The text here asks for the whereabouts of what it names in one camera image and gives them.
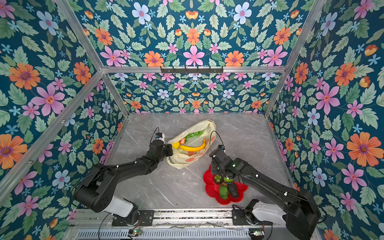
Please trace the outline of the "red flower-shaped plate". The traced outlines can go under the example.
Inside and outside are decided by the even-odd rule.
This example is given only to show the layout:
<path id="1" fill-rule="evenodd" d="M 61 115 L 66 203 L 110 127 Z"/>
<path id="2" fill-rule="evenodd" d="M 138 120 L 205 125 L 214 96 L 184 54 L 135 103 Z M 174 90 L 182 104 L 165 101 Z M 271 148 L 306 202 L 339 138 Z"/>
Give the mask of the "red flower-shaped plate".
<path id="1" fill-rule="evenodd" d="M 244 199 L 245 192 L 248 190 L 249 187 L 239 182 L 235 182 L 239 190 L 239 197 L 237 199 L 234 199 L 229 193 L 229 198 L 227 200 L 222 200 L 219 196 L 218 191 L 220 185 L 216 185 L 214 183 L 213 177 L 214 175 L 211 174 L 211 167 L 209 167 L 209 169 L 203 175 L 205 191 L 209 197 L 214 198 L 220 205 L 226 206 L 232 203 L 239 203 Z"/>

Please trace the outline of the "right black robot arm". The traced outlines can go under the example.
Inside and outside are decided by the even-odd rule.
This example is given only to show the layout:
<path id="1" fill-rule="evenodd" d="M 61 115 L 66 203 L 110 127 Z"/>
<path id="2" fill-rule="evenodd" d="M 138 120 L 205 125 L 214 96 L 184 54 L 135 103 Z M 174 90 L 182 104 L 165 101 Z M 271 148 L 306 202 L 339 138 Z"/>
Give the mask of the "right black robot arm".
<path id="1" fill-rule="evenodd" d="M 284 225 L 297 239 L 311 239 L 321 218 L 312 193 L 280 184 L 240 158 L 232 160 L 225 153 L 223 145 L 212 151 L 210 158 L 213 175 L 219 175 L 225 180 L 238 179 L 240 183 L 273 201 L 272 204 L 266 204 L 253 199 L 244 210 L 247 223 L 256 225 L 269 222 Z"/>

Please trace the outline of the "green fake lime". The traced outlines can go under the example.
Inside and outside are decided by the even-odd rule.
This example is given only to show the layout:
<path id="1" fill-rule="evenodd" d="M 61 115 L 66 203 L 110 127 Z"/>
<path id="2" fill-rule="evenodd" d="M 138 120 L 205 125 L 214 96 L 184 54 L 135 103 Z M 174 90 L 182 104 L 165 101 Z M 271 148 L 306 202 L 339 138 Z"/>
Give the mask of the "green fake lime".
<path id="1" fill-rule="evenodd" d="M 224 178 L 224 183 L 232 183 L 234 179 Z"/>

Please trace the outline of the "dark green fake avocado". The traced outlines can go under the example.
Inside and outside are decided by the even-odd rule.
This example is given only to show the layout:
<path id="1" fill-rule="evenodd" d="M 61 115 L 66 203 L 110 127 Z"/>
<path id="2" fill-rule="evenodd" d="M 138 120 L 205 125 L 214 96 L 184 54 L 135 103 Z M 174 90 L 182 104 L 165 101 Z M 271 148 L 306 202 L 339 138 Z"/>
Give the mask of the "dark green fake avocado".
<path id="1" fill-rule="evenodd" d="M 219 196 L 222 200 L 227 200 L 229 198 L 229 190 L 227 185 L 220 185 L 218 191 Z"/>

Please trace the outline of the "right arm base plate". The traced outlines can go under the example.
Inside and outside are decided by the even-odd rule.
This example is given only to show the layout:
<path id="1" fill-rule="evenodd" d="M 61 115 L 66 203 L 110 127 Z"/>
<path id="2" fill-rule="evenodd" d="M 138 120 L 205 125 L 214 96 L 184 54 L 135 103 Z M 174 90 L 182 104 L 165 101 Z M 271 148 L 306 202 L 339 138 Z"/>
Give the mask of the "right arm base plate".
<path id="1" fill-rule="evenodd" d="M 232 221 L 235 226 L 272 226 L 272 222 L 261 221 L 253 213 L 252 210 L 256 204 L 261 203 L 257 199 L 252 199 L 251 202 L 245 207 L 241 208 L 238 205 L 232 205 Z"/>

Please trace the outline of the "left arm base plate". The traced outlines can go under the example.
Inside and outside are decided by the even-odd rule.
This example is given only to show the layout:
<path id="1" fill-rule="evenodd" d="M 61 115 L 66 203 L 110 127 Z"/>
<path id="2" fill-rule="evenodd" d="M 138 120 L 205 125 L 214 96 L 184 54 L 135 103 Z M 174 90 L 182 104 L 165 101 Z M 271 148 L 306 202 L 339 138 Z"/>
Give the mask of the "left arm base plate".
<path id="1" fill-rule="evenodd" d="M 134 210 L 127 217 L 114 216 L 113 227 L 135 227 L 135 226 L 152 226 L 154 221 L 154 210 Z"/>

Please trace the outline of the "dark brown fake avocado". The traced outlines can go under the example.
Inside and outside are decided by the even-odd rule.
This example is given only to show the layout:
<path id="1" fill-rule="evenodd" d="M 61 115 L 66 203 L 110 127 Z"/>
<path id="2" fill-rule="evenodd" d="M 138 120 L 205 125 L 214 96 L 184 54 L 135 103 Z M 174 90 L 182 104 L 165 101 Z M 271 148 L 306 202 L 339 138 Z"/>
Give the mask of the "dark brown fake avocado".
<path id="1" fill-rule="evenodd" d="M 232 198 L 237 199 L 239 197 L 239 190 L 235 182 L 228 183 L 227 188 Z"/>

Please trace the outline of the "purple fake mangosteen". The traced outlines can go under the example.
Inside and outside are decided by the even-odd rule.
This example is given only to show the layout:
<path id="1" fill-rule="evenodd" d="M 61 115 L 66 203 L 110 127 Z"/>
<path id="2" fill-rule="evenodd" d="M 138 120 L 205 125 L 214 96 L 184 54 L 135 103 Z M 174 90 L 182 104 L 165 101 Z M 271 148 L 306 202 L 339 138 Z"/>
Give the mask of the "purple fake mangosteen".
<path id="1" fill-rule="evenodd" d="M 223 178 L 220 175 L 215 175 L 213 181 L 216 185 L 221 185 L 223 183 Z"/>

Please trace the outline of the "cream plastic bag orange print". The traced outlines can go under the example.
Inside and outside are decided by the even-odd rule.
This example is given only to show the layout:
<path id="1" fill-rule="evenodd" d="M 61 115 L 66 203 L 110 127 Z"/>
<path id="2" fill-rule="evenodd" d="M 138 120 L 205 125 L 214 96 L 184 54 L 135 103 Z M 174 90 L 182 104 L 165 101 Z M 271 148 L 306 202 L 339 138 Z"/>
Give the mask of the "cream plastic bag orange print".
<path id="1" fill-rule="evenodd" d="M 183 169 L 195 163 L 196 161 L 198 161 L 204 154 L 208 152 L 211 144 L 214 142 L 216 138 L 216 128 L 217 126 L 214 121 L 204 120 L 204 121 L 198 122 L 197 124 L 185 130 L 178 136 L 169 140 L 168 144 L 172 145 L 173 143 L 179 142 L 180 140 L 184 139 L 190 133 L 205 130 L 205 133 L 201 135 L 200 138 L 193 138 L 189 140 L 187 143 L 180 144 L 180 145 L 185 145 L 189 147 L 199 147 L 203 144 L 203 139 L 206 140 L 207 145 L 203 150 L 199 152 L 186 152 L 181 150 L 180 148 L 175 149 L 172 146 L 173 156 L 167 157 L 168 164 L 176 169 Z"/>

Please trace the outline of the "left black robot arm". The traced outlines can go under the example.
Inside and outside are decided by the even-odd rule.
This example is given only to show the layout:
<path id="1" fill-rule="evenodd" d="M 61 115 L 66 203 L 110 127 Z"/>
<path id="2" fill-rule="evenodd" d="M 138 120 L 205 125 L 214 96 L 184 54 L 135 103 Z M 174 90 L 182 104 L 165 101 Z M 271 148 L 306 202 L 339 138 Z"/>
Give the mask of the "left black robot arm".
<path id="1" fill-rule="evenodd" d="M 156 139 L 150 143 L 145 155 L 122 165 L 95 165 L 80 182 L 74 198 L 95 213 L 106 212 L 129 218 L 137 210 L 134 203 L 117 197 L 116 187 L 128 179 L 152 173 L 161 161 L 173 155 L 171 144 Z"/>

